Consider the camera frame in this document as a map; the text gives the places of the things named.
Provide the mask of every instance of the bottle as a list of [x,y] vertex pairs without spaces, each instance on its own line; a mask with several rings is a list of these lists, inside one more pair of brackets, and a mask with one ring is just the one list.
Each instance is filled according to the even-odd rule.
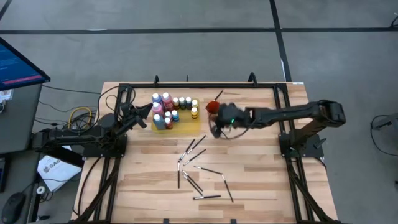
[[165,118],[164,123],[166,124],[166,129],[173,129],[172,120],[170,118]]
[[192,99],[190,97],[186,97],[185,104],[188,110],[192,109]]
[[177,97],[173,98],[173,105],[174,105],[174,109],[176,109],[176,110],[180,109],[180,102]]
[[164,109],[166,111],[172,111],[173,110],[172,96],[170,96],[168,93],[163,93],[162,101],[163,101],[163,104],[164,104]]
[[152,102],[153,103],[161,103],[162,102],[162,98],[159,96],[159,94],[154,93],[152,94]]
[[194,107],[196,107],[196,108],[199,107],[199,103],[198,103],[197,100],[192,100],[192,107],[193,107],[193,108],[194,108]]
[[192,108],[191,109],[191,117],[193,118],[193,119],[197,119],[198,118],[198,108]]
[[166,118],[170,118],[170,120],[173,119],[172,114],[171,114],[171,112],[169,112],[169,111],[166,111],[166,112],[164,113],[164,116],[165,116]]
[[155,114],[154,123],[158,130],[166,129],[166,123],[164,122],[163,117],[161,117],[159,114]]
[[185,110],[187,108],[185,106],[185,98],[184,97],[180,97],[179,101],[180,101],[180,108]]
[[172,111],[172,117],[174,122],[180,121],[180,117],[178,117],[178,112],[177,111]]
[[156,103],[156,102],[154,103],[154,105],[152,107],[152,112],[154,114],[159,114],[161,116],[164,116],[162,105],[160,105],[159,103]]

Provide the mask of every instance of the yellow cable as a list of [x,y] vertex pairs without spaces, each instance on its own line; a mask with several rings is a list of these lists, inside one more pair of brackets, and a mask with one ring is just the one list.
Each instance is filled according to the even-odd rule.
[[91,115],[92,115],[91,110],[90,110],[88,107],[82,106],[82,107],[79,107],[79,108],[74,109],[74,110],[72,111],[72,113],[70,113],[69,122],[68,122],[68,128],[70,128],[73,115],[74,115],[75,112],[78,111],[78,110],[88,110],[88,112],[89,112],[89,114],[90,114],[90,117],[89,117],[87,123],[89,124],[89,123],[91,122]]

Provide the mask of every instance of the gray floor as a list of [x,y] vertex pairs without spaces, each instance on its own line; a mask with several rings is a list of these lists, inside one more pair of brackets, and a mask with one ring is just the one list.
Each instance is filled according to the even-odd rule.
[[[386,27],[396,0],[276,0],[282,27]],[[13,0],[2,30],[273,27],[269,2],[250,0]],[[282,81],[275,34],[3,35],[51,77],[51,86],[101,91],[105,81],[238,81],[255,72]],[[377,152],[369,122],[398,111],[398,32],[284,34],[293,81],[311,100],[331,99],[348,122],[321,134],[338,216],[346,223],[396,223],[398,160]],[[41,101],[66,110],[95,105],[97,96],[43,89]],[[38,117],[67,119],[46,106]],[[46,126],[36,124],[34,129]],[[394,132],[375,133],[398,154]],[[41,214],[67,222],[77,183],[68,183]]]

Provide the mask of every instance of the wooden tabletop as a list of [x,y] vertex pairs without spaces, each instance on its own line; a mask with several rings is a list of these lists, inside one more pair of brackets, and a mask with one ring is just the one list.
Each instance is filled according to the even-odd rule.
[[[105,83],[103,92],[118,84]],[[302,83],[287,83],[287,86],[292,106],[308,103]],[[200,112],[205,113],[207,102],[213,100],[221,90],[224,93],[219,98],[220,102],[234,102],[241,108],[275,108],[274,94],[271,89],[266,88],[137,88],[134,105],[145,105],[150,102],[153,93],[166,91],[172,96],[198,98]],[[112,113],[104,100],[108,95],[116,93],[116,89],[111,90],[102,97],[101,115]],[[112,108],[115,100],[115,97],[108,99]],[[164,218],[169,218],[171,223],[228,223],[235,218],[238,223],[295,223],[286,164],[280,155],[277,140],[279,125],[251,129],[242,137],[227,141],[214,139],[206,116],[201,116],[200,119],[201,133],[194,136],[153,133],[150,129],[152,115],[146,121],[146,129],[135,126],[132,131],[127,132],[129,142],[126,155],[121,159],[112,222],[161,223]],[[309,121],[310,119],[300,119],[295,124],[297,128],[301,128]],[[227,134],[234,136],[241,131],[242,129],[232,130]],[[204,195],[221,195],[221,198],[192,200],[192,197],[199,194],[184,178],[181,178],[181,188],[177,188],[177,161],[193,138],[198,141],[205,134],[207,137],[184,161],[203,149],[207,149],[206,152],[182,168],[204,190]],[[95,160],[96,158],[90,158],[85,162],[77,196],[88,169]],[[303,163],[310,193],[326,214],[337,219],[325,168],[312,158],[304,158]],[[234,203],[231,202],[219,175],[199,170],[194,165],[224,173]],[[82,209],[97,194],[102,168],[103,159],[97,163],[88,178]],[[303,199],[299,195],[303,218],[306,218]],[[108,195],[104,198],[101,218],[105,216]]]

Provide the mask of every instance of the monitor screen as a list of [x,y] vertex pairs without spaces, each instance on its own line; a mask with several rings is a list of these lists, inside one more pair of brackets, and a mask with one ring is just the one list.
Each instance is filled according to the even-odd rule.
[[49,81],[49,77],[4,40],[0,41],[0,90]]

